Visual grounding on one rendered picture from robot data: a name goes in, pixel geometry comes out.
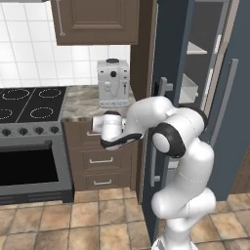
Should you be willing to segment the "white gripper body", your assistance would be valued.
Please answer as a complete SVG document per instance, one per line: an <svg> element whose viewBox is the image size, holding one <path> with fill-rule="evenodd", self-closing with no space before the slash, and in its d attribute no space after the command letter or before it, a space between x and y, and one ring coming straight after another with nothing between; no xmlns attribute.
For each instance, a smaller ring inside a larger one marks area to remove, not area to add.
<svg viewBox="0 0 250 250"><path fill-rule="evenodd" d="M101 116L94 116L92 118L92 131L94 133L100 134L102 132L103 121L104 121L104 117L102 115Z"/></svg>

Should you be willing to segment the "black oven door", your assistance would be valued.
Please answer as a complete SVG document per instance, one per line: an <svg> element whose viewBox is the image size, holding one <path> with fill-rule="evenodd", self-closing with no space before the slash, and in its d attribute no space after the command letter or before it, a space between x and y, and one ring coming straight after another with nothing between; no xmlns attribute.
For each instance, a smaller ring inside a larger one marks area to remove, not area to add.
<svg viewBox="0 0 250 250"><path fill-rule="evenodd" d="M62 141L0 146L0 192L72 190Z"/></svg>

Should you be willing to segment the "white freezer bin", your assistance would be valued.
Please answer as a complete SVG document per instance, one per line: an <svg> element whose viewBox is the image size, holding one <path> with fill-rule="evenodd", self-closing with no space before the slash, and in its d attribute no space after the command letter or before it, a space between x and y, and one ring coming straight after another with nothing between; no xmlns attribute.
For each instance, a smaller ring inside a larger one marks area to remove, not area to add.
<svg viewBox="0 0 250 250"><path fill-rule="evenodd" d="M181 93L179 97L179 103L193 104L197 97L198 97L198 86L184 74Z"/></svg>

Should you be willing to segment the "dark blue freezer door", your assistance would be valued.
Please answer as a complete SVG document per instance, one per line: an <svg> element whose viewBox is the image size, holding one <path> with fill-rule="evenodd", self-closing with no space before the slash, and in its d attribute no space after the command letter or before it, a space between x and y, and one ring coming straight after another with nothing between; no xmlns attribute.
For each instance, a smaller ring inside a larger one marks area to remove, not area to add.
<svg viewBox="0 0 250 250"><path fill-rule="evenodd" d="M174 106L179 105L179 97L185 68L188 35L190 32L195 0L157 0L158 16L154 47L153 74L151 92L161 77L166 77L173 84L173 91L167 92L166 97ZM169 157L156 152L155 175L160 177L154 187L150 186L150 163L152 130L146 138L146 163L142 208L150 243L158 234L159 220L151 209L152 196L166 184Z"/></svg>

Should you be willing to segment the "white freezer shelf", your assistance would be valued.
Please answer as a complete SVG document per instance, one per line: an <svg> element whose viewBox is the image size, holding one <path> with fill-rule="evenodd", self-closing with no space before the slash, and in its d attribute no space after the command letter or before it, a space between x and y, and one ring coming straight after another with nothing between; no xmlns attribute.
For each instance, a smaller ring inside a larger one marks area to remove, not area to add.
<svg viewBox="0 0 250 250"><path fill-rule="evenodd" d="M189 42L187 44L187 54L188 55L206 55L207 52L197 45Z"/></svg>

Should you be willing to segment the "dark blue fridge door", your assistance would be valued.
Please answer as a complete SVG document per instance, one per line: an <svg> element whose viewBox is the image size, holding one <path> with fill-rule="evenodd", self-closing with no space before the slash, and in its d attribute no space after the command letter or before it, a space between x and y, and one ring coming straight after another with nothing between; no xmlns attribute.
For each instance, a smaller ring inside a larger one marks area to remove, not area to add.
<svg viewBox="0 0 250 250"><path fill-rule="evenodd" d="M238 59L226 112L213 146L215 162L208 188L219 201L228 198L250 145L250 0L239 0L210 115L217 121L229 76L229 62Z"/></svg>

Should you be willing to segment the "white coffee machine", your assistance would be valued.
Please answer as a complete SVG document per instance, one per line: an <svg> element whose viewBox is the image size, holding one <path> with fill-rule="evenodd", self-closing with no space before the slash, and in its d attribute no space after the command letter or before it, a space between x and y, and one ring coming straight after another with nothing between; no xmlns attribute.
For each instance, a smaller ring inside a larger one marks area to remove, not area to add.
<svg viewBox="0 0 250 250"><path fill-rule="evenodd" d="M99 100L102 107L123 107L129 104L130 70L126 61L98 61Z"/></svg>

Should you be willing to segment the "grey stove with black hob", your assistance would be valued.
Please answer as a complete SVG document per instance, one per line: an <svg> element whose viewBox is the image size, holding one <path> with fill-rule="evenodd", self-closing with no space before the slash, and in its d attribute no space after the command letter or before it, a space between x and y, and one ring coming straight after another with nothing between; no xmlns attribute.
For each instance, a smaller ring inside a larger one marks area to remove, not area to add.
<svg viewBox="0 0 250 250"><path fill-rule="evenodd" d="M65 87L0 90L0 205L74 200Z"/></svg>

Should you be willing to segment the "brown tall cabinet panel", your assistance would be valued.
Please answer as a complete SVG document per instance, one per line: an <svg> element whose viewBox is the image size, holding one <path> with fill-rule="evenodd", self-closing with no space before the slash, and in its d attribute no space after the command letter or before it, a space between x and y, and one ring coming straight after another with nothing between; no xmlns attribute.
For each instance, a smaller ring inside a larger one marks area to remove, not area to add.
<svg viewBox="0 0 250 250"><path fill-rule="evenodd" d="M136 101L147 98L151 94L156 23L157 0L140 0L138 44L131 46L130 54L130 84ZM146 134L138 140L136 145L138 146L138 154L135 189L138 203L141 204L146 163Z"/></svg>

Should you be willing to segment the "brown wall cupboard door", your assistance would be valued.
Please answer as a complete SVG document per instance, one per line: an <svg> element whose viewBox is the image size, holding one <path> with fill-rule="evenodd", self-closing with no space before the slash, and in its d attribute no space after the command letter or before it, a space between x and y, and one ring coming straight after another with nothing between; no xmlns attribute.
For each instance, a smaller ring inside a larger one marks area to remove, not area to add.
<svg viewBox="0 0 250 250"><path fill-rule="evenodd" d="M61 0L60 36L56 0L51 0L57 44L134 45L138 43L140 0Z"/></svg>

